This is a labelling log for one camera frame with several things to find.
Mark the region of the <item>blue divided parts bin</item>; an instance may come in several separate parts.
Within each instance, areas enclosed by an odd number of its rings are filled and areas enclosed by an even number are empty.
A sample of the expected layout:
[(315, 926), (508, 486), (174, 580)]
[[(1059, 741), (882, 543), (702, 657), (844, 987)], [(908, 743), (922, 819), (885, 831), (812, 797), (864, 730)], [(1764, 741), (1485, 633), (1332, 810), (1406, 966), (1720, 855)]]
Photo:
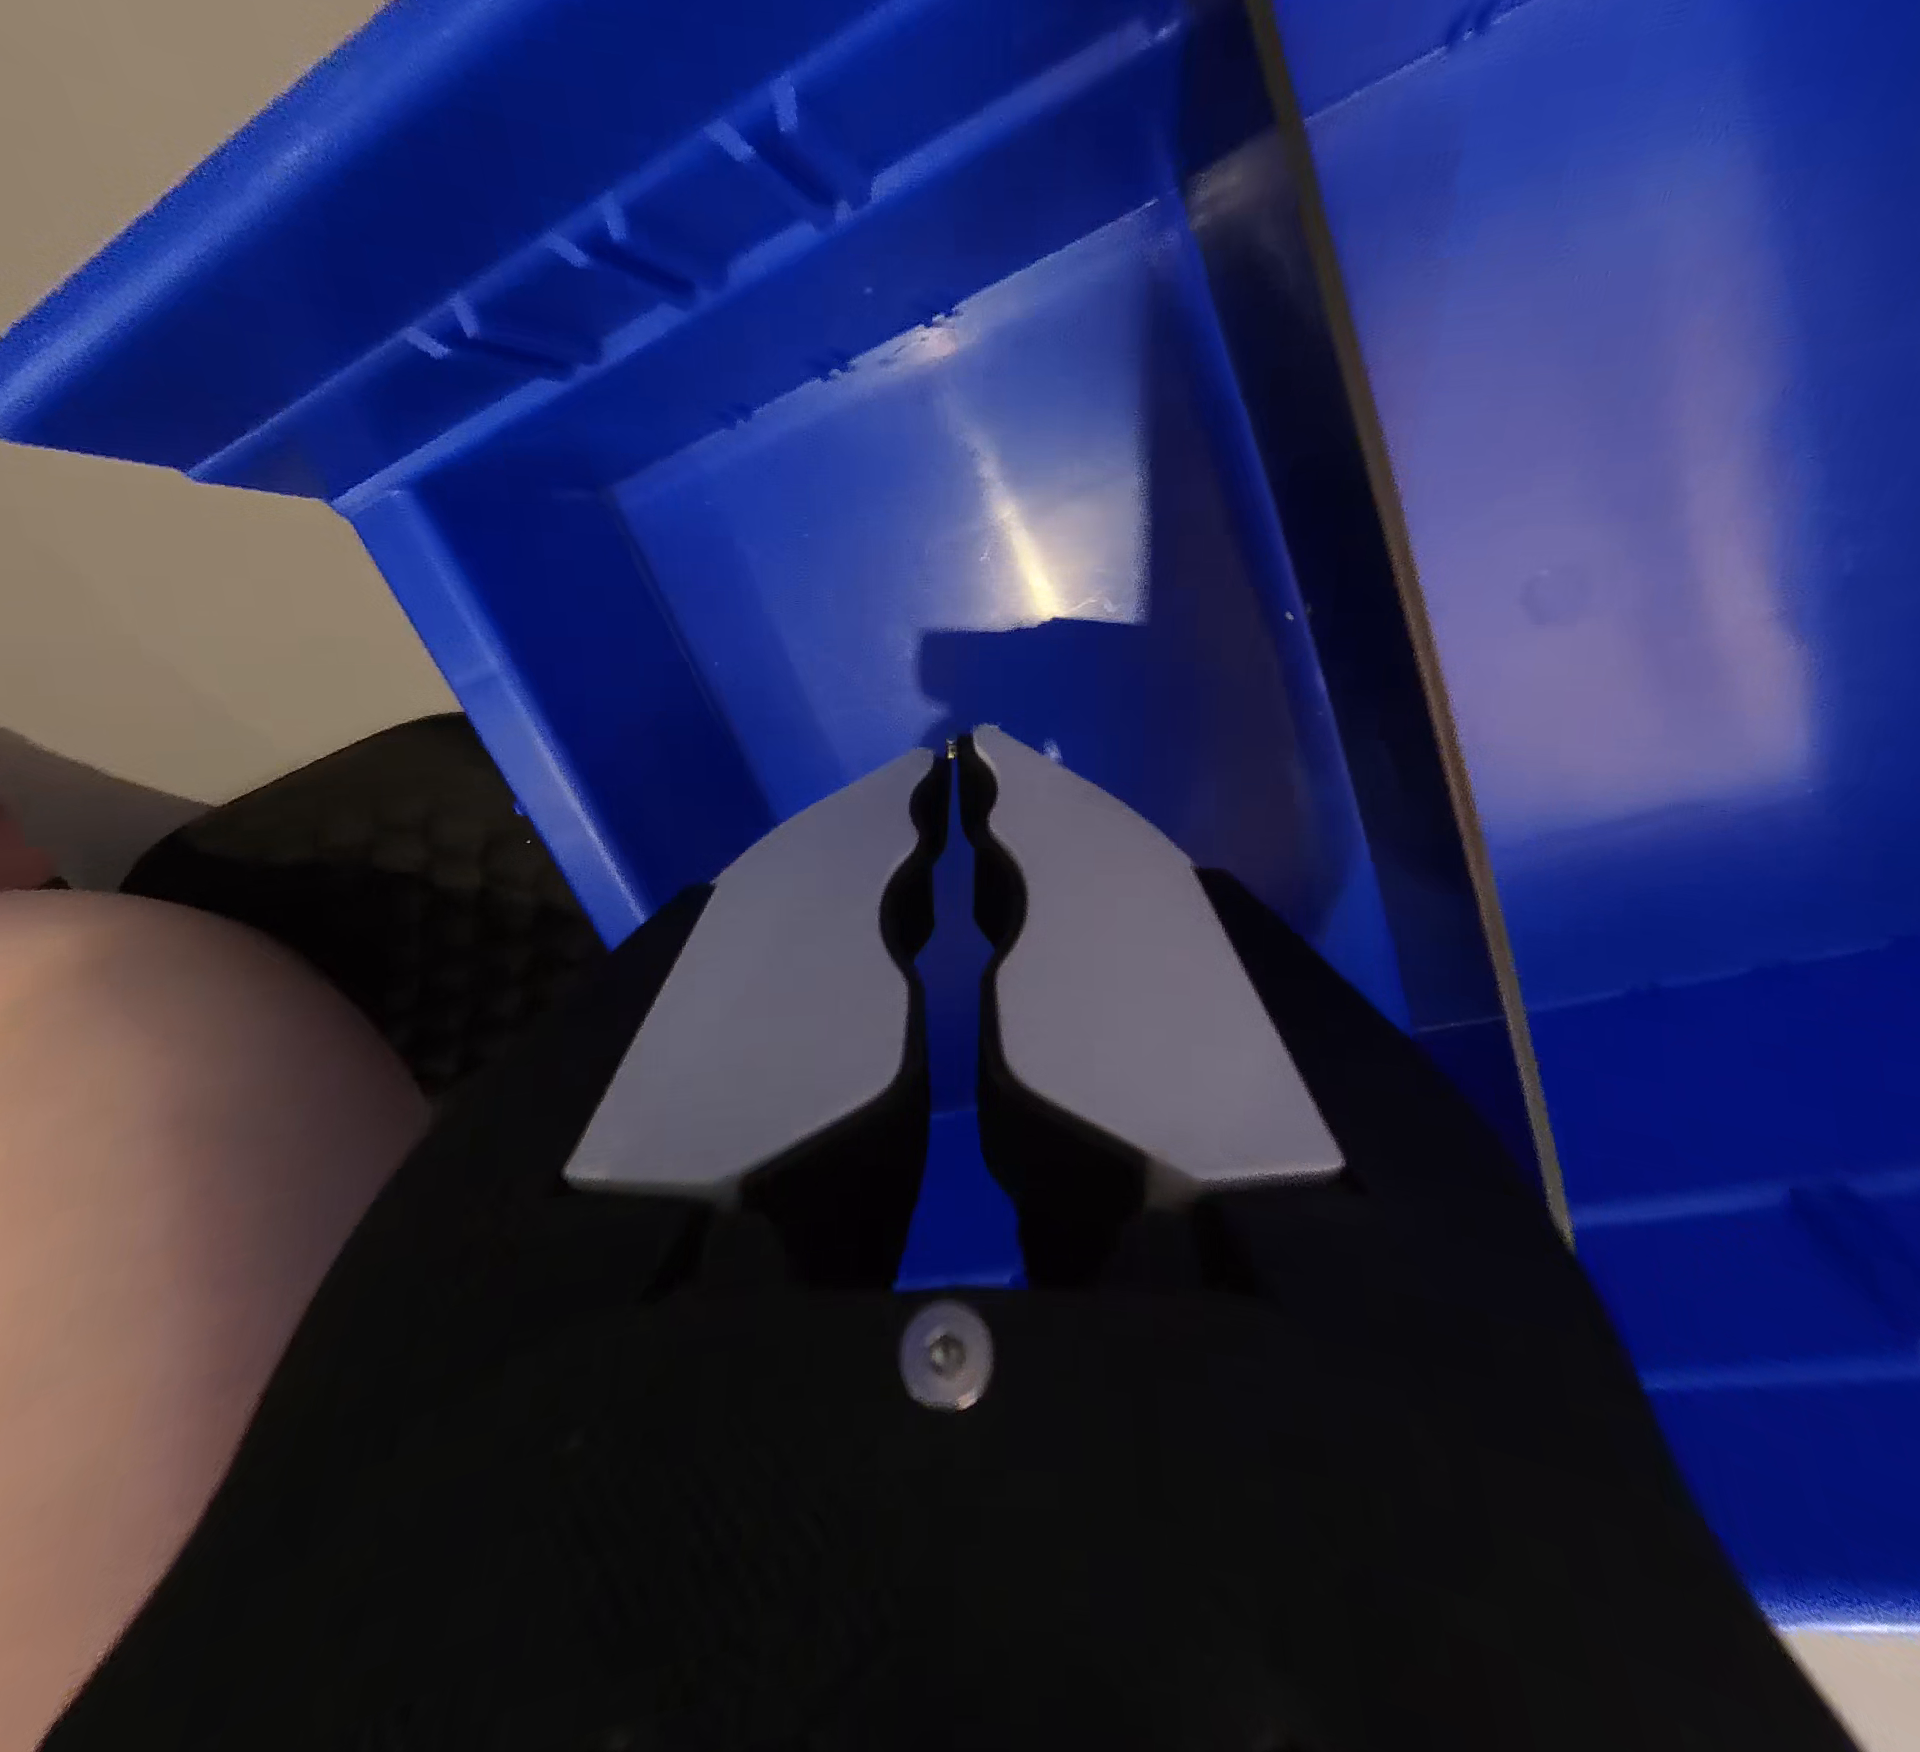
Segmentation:
[[(1918, 0), (1275, 0), (1575, 1247), (1784, 1625), (1916, 1632)], [(4, 337), (347, 516), (589, 917), (994, 723), (1381, 1007), (1182, 0), (395, 0)]]

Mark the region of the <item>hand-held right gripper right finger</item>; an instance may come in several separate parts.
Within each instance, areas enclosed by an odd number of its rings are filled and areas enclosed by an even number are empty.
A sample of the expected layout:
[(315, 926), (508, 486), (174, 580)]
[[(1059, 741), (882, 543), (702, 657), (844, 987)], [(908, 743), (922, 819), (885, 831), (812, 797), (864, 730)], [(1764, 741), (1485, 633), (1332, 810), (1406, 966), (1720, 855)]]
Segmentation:
[(1334, 1183), (1345, 1160), (1183, 848), (1000, 728), (960, 743), (976, 1116), (1022, 1274), (1093, 1285), (1130, 1228)]

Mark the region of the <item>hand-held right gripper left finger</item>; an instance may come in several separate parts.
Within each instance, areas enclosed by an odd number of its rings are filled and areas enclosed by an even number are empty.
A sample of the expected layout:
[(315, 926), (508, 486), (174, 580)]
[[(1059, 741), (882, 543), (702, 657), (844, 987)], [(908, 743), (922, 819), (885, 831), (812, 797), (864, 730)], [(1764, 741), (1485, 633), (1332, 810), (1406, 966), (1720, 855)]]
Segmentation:
[(571, 1190), (756, 1218), (805, 1285), (897, 1282), (932, 1143), (917, 958), (948, 804), (948, 755), (912, 749), (711, 881)]

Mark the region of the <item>person's left forearm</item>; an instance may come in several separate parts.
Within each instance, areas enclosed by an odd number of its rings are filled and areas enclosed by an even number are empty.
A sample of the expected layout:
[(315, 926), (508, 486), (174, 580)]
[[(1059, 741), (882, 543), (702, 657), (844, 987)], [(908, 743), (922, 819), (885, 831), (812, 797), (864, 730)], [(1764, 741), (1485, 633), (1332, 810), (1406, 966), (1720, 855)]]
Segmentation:
[(174, 1564), (427, 1118), (365, 1014), (252, 930), (4, 894), (4, 1747)]

